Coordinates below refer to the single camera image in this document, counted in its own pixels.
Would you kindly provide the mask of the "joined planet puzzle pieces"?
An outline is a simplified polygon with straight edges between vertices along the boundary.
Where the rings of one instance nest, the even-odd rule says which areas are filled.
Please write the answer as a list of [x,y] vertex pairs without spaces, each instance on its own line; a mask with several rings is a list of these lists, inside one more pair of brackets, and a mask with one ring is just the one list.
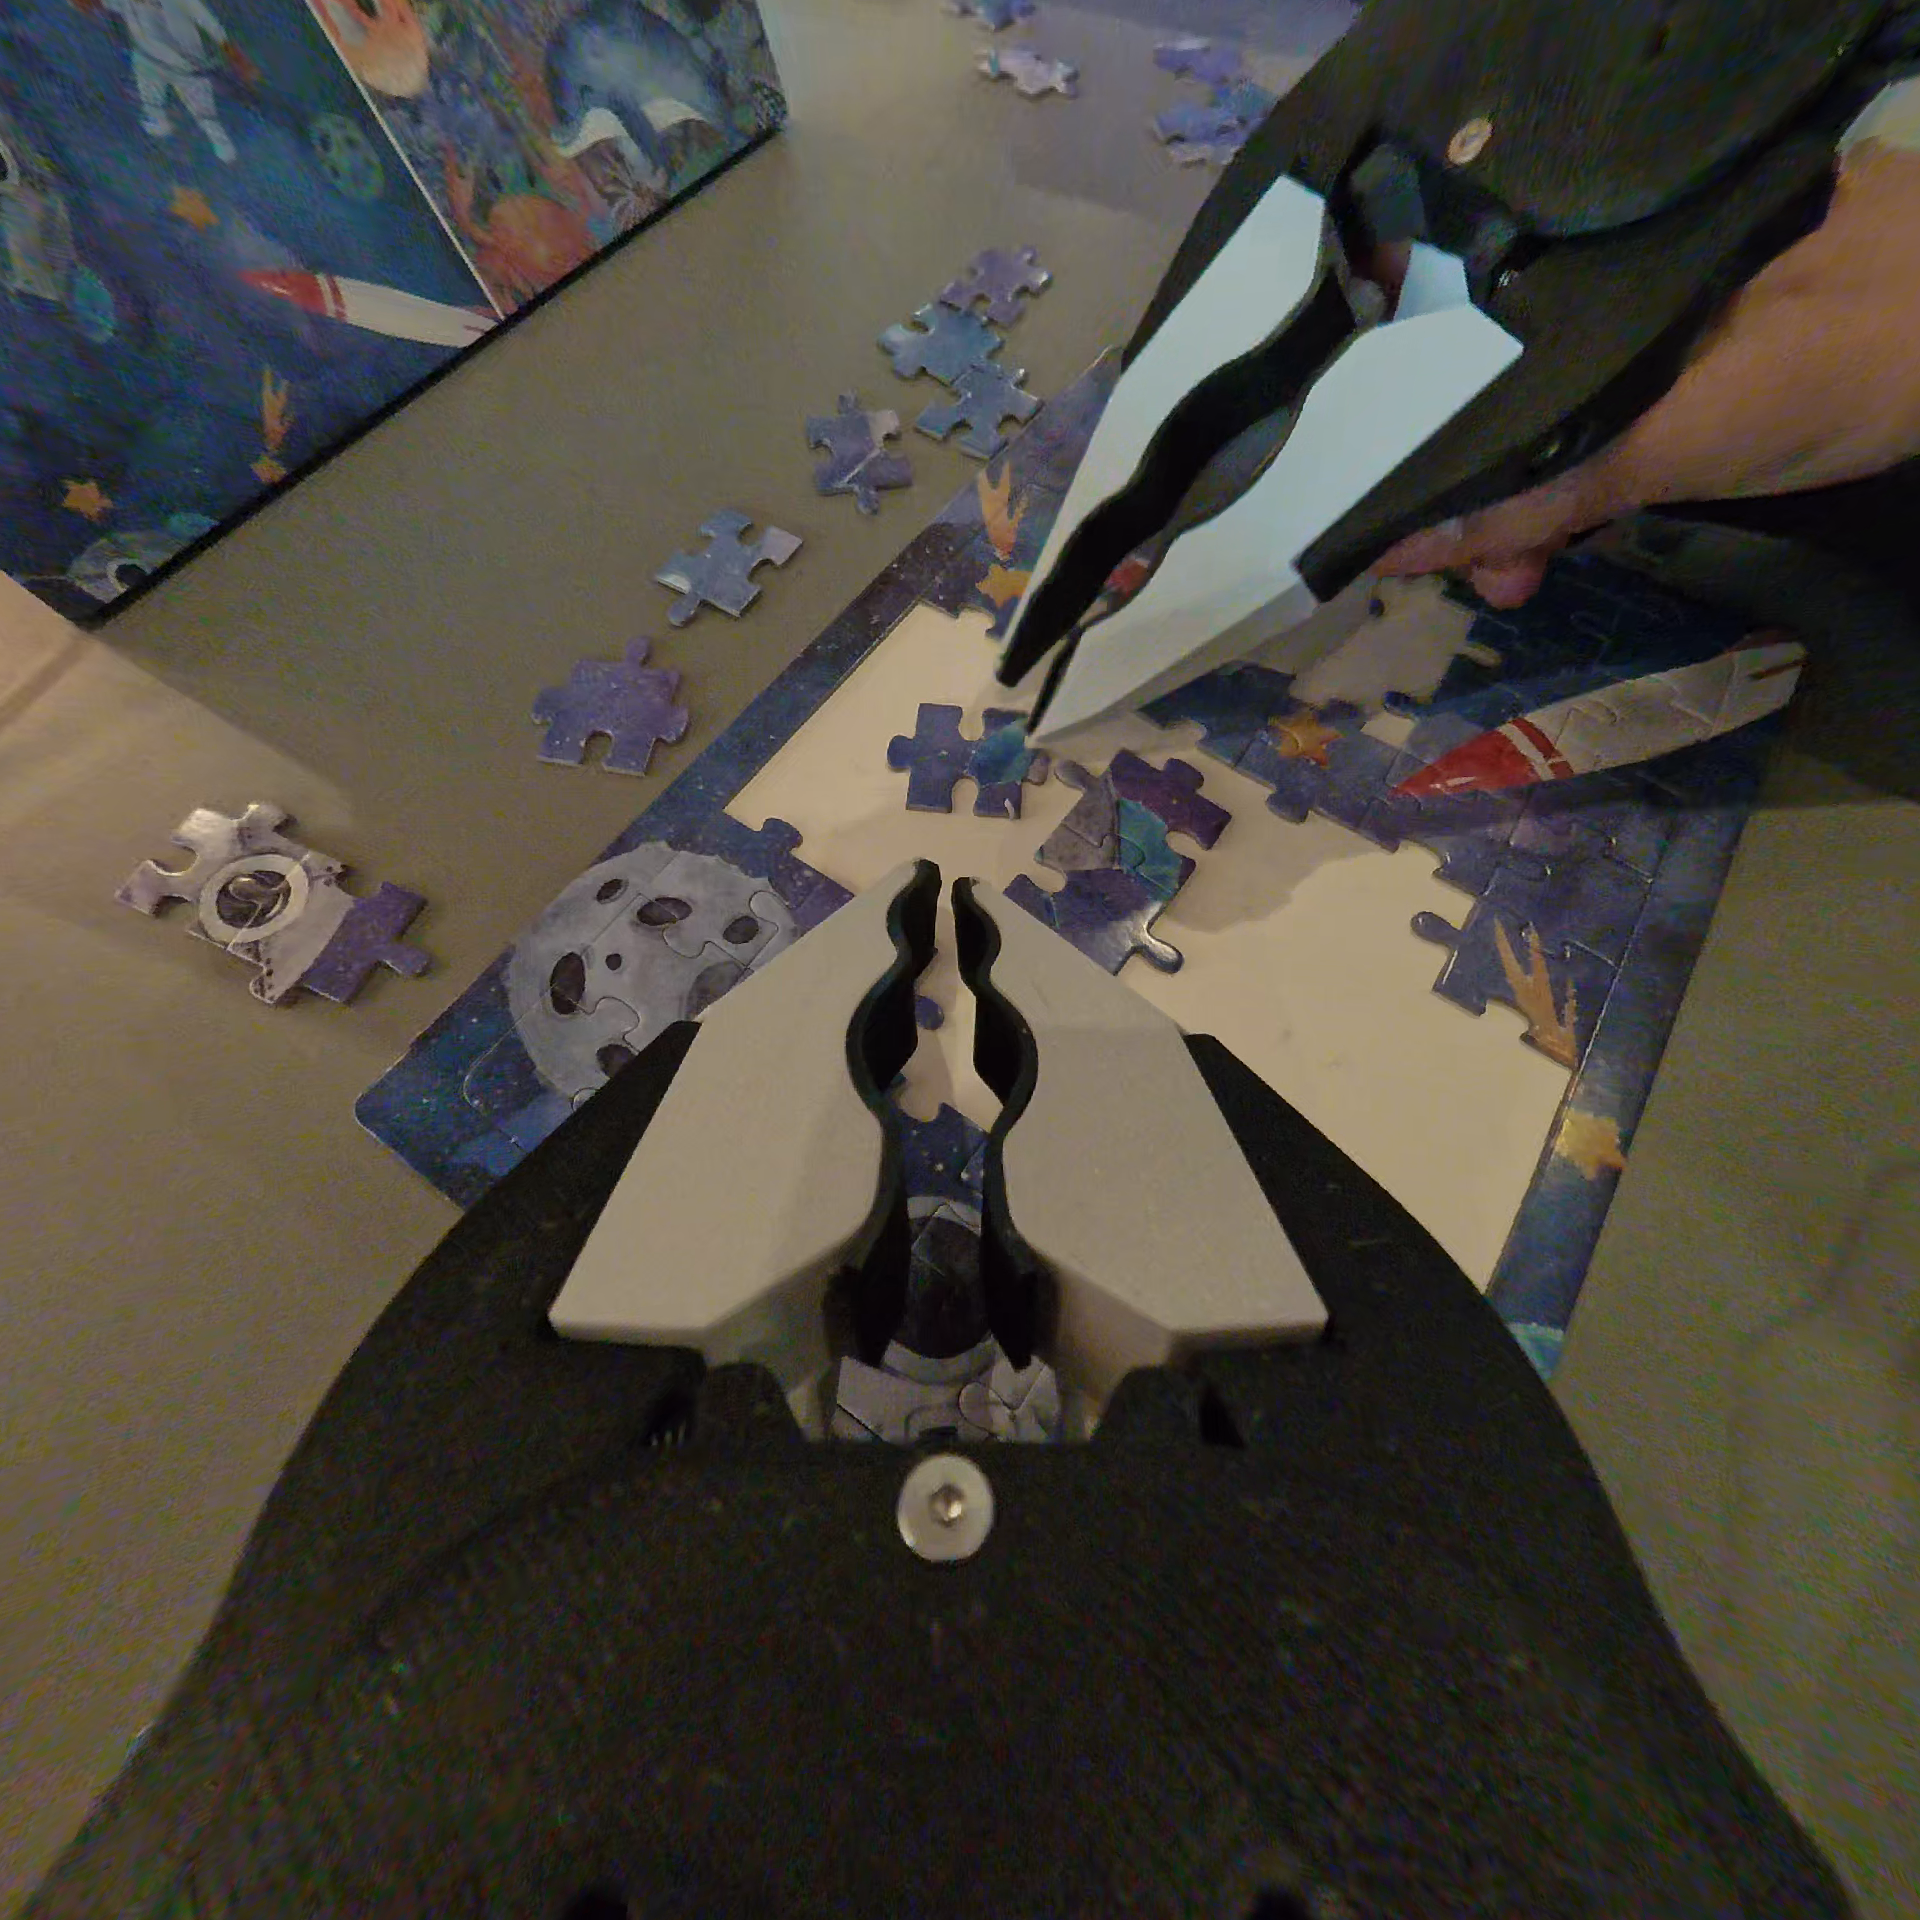
[[1177,841],[1210,850],[1229,809],[1201,794],[1201,771],[1178,756],[1157,767],[1119,750],[1099,768],[1063,760],[1054,778],[1077,794],[1035,850],[1058,885],[1022,872],[1002,885],[1005,899],[1105,972],[1121,972],[1136,957],[1178,972],[1181,952],[1153,930],[1197,865]]

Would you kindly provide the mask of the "blue teal puzzle piece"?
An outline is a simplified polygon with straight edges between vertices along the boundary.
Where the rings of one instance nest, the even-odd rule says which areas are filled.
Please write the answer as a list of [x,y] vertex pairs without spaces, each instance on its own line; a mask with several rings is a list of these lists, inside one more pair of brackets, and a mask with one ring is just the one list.
[[923,702],[917,727],[888,742],[889,768],[907,778],[905,807],[949,813],[954,789],[967,783],[977,818],[1018,820],[1028,787],[1051,771],[1049,754],[1029,746],[1024,719],[1018,709],[983,709],[970,736],[957,703]]

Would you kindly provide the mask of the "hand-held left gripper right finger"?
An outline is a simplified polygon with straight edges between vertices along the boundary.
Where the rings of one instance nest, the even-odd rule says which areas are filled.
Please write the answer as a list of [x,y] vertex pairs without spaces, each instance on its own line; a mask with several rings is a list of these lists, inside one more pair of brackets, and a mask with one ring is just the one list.
[[972,1066],[1001,1106],[982,1285],[1012,1363],[1081,1393],[1315,1340],[1329,1310],[1185,1030],[995,890],[949,890]]

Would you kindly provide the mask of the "row of puzzle pieces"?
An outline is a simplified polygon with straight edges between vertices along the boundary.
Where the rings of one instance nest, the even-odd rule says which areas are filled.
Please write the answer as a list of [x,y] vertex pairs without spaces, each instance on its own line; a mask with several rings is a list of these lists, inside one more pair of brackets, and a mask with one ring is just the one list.
[[[1045,292],[1049,269],[1037,249],[987,249],[967,259],[931,305],[878,337],[900,379],[931,379],[947,399],[923,408],[917,432],[960,436],[979,460],[1002,449],[1002,425],[1024,421],[1037,398],[1022,374],[995,361],[1001,328]],[[748,612],[755,568],[793,556],[799,537],[738,510],[702,524],[702,545],[665,562],[656,582],[672,594],[668,619],[688,625],[702,610]],[[657,746],[677,742],[690,712],[682,674],[650,660],[645,638],[619,656],[575,660],[562,685],[533,698],[540,761],[584,767],[603,748],[610,773],[641,776]],[[427,952],[410,943],[425,899],[393,883],[357,894],[341,885],[341,863],[285,831],[285,813],[253,803],[244,813],[192,809],[174,844],[180,869],[143,860],[118,888],[118,904],[143,916],[164,906],[192,914],[192,934],[235,955],[251,970],[253,996],[278,1002],[317,996],[349,1002],[374,972],[427,972]]]

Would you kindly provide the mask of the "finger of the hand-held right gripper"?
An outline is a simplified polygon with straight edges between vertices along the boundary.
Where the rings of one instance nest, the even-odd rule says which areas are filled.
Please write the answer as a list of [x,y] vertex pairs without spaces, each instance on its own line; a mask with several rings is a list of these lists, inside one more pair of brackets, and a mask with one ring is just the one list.
[[1520,357],[1466,266],[1412,244],[1399,294],[1345,258],[1345,346],[1299,405],[1241,436],[1187,496],[1171,534],[1116,567],[1068,656],[1022,680],[1029,736],[1065,739],[1309,623],[1387,549],[1387,479]]
[[998,685],[1058,666],[1116,567],[1171,534],[1204,473],[1295,409],[1341,346],[1345,256],[1329,203],[1280,176],[1129,344],[1005,627]]

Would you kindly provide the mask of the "person's right hand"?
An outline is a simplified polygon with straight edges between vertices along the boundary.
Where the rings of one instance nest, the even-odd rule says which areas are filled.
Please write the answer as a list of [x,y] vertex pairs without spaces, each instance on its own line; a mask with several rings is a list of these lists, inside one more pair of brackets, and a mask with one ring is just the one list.
[[1387,578],[1523,602],[1576,534],[1643,509],[1868,479],[1917,449],[1917,153],[1837,157],[1820,227],[1715,321],[1673,385],[1579,467],[1393,545]]

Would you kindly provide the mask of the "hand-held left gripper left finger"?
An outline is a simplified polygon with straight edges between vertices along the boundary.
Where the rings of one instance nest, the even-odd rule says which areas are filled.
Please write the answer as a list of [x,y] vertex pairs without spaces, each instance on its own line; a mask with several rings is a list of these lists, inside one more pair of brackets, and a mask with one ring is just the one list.
[[688,1030],[554,1330],[778,1380],[882,1356],[908,1281],[889,1088],[918,1041],[937,896],[932,860],[900,863]]

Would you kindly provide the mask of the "illustrated animal puzzle box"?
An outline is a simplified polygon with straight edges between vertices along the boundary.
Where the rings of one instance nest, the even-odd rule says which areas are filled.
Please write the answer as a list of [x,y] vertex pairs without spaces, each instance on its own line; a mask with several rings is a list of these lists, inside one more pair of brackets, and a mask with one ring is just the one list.
[[784,110],[753,1],[5,1],[5,574],[106,616]]

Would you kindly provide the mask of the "space jigsaw puzzle board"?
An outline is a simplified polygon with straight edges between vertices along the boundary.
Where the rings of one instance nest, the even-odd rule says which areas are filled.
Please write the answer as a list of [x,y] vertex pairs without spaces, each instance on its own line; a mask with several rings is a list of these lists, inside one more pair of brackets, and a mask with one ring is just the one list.
[[1535,1371],[1562,1351],[1625,1147],[1802,651],[1574,554],[1514,612],[1387,585],[1306,660],[1239,660],[1049,750],[1018,820],[905,807],[918,707],[972,736],[998,629],[1106,389],[1098,361],[572,878],[360,1100],[477,1201],[671,1022],[900,860],[988,890],[1077,794],[1063,760],[1193,764],[1229,809],[1116,976],[1223,1040],[1412,1212]]

